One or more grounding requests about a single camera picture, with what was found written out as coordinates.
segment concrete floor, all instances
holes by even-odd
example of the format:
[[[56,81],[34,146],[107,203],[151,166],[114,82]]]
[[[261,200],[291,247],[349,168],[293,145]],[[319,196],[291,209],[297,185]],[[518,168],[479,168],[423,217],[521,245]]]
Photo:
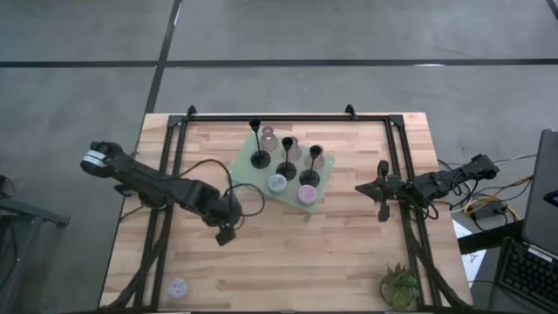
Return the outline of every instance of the concrete floor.
[[[0,61],[156,60],[173,0],[4,0]],[[185,0],[169,59],[558,58],[543,0]],[[45,226],[19,312],[95,308],[121,198],[78,164],[91,140],[131,151],[154,69],[0,69],[0,173],[17,198],[71,215]],[[505,159],[556,128],[557,66],[166,69],[157,113],[426,112],[438,157]],[[489,185],[531,174],[506,165]],[[527,194],[511,205],[525,212]],[[462,216],[455,217],[471,230]],[[498,218],[486,227],[498,226]],[[492,279],[498,252],[478,278]],[[486,288],[473,287],[486,304]]]

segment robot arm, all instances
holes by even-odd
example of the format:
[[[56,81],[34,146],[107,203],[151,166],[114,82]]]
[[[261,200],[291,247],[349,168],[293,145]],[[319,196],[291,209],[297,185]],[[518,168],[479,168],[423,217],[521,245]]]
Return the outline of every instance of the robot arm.
[[[99,178],[112,177],[138,192],[150,208],[164,208],[178,203],[197,214],[209,227],[218,227],[217,242],[224,245],[235,238],[242,207],[232,191],[221,196],[218,189],[199,180],[181,179],[163,174],[124,153],[120,145],[93,142],[80,163],[88,174]]]
[[[469,180],[493,179],[500,171],[486,155],[477,155],[468,164],[452,171],[437,171],[422,174],[407,182],[396,175],[388,175],[389,164],[381,160],[378,164],[376,180],[355,189],[369,196],[374,202],[380,202],[378,219],[387,221],[390,215],[386,200],[411,198],[421,208],[427,208],[431,201],[444,197],[453,188]]]

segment potted plant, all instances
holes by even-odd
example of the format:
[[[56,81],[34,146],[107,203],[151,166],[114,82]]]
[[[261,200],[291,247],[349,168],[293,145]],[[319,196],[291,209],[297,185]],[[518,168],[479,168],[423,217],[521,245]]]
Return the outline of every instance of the potted plant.
[[[408,310],[419,296],[417,278],[405,265],[398,263],[395,270],[387,267],[387,275],[380,284],[380,293],[386,303],[396,311]]]

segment wooden tabletop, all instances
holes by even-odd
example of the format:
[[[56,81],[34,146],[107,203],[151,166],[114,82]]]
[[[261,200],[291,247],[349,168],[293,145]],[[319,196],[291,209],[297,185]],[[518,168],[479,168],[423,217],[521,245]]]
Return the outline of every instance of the wooden tabletop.
[[[437,171],[425,114],[404,113],[404,116],[417,175]],[[167,117],[167,114],[146,116],[136,159],[150,167],[159,166]],[[214,239],[215,228],[207,227],[199,217],[175,206],[160,310],[389,310],[379,295],[380,281],[388,264],[408,262],[398,204],[390,204],[388,222],[378,222],[379,206],[354,190],[356,185],[376,178],[380,160],[390,160],[384,124],[274,122],[263,125],[274,127],[278,136],[295,135],[303,145],[321,144],[325,153],[335,156],[316,213],[306,221],[300,209],[267,199],[262,214],[248,218],[238,230],[236,240],[219,247]],[[229,167],[249,135],[246,123],[190,122],[181,169],[207,158],[221,160]],[[403,167],[401,146],[396,142]],[[168,173],[174,154],[170,155]],[[214,164],[198,167],[187,177],[203,180],[221,192],[227,188],[222,168]],[[255,192],[239,190],[237,196],[245,213],[256,211],[261,205]],[[137,199],[127,199],[122,214],[139,204]],[[447,208],[439,206],[439,209],[439,219],[427,221],[434,262],[458,295],[471,303],[452,217]],[[114,300],[140,266],[148,216],[148,209],[142,209],[119,225],[101,305]],[[173,300],[167,294],[167,286],[175,278],[183,278],[188,284],[188,292],[180,300]],[[148,278],[146,296],[151,294],[152,282],[153,273]],[[427,294],[424,272],[423,285]]]

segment black stand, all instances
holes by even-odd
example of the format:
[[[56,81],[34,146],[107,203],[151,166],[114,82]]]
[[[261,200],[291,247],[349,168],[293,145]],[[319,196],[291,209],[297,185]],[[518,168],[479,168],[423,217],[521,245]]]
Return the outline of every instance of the black stand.
[[[44,222],[55,223],[59,228],[65,228],[70,221],[69,216],[62,216],[46,209],[35,207],[22,201],[16,201],[8,196],[0,195],[0,225],[8,228],[15,228],[14,225],[27,224],[29,230],[24,237],[14,239],[19,249],[17,255],[14,256],[15,261],[12,269],[4,280],[2,297],[0,298],[0,309],[2,313],[11,313],[11,308],[15,298],[19,294],[19,288],[24,280],[25,271],[29,264],[33,246],[37,240],[39,230]],[[0,248],[3,249],[3,239],[0,241]]]
[[[260,140],[258,139],[258,131],[260,130],[260,120],[259,119],[251,119],[250,127],[252,131],[254,131],[255,135],[255,142],[258,146],[257,152],[254,152],[250,157],[250,162],[252,162],[252,166],[257,169],[264,169],[265,167],[269,166],[271,162],[271,156],[269,153],[260,149]]]
[[[281,144],[285,149],[285,161],[280,163],[276,170],[276,172],[284,176],[287,181],[293,180],[296,176],[296,167],[292,162],[289,162],[289,150],[293,146],[293,142],[293,139],[290,137],[282,139]]]
[[[314,161],[320,154],[322,154],[322,148],[320,146],[314,145],[310,148],[310,157],[312,158],[312,164],[310,166],[310,169],[306,169],[300,174],[300,184],[311,185],[314,188],[317,187],[318,184],[320,184],[320,174],[318,174],[314,170]]]

